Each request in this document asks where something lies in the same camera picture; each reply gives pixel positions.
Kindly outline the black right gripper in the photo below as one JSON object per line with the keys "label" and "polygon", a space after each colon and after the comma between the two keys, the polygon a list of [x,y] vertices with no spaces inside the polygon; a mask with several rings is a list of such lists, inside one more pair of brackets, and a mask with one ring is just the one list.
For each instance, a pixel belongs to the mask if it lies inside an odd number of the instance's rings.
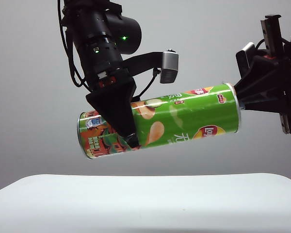
{"label": "black right gripper", "polygon": [[234,86],[238,100],[245,110],[279,113],[282,130],[291,134],[291,98],[288,90],[270,91],[281,85],[284,44],[279,26],[281,15],[266,15],[261,21],[269,59],[254,56],[249,70]]}

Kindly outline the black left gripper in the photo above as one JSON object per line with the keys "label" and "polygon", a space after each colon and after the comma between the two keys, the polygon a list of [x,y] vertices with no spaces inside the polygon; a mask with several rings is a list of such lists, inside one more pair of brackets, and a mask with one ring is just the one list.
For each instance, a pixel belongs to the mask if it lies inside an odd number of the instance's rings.
{"label": "black left gripper", "polygon": [[136,83],[123,62],[91,64],[91,93],[88,103],[131,147],[139,146],[131,99]]}

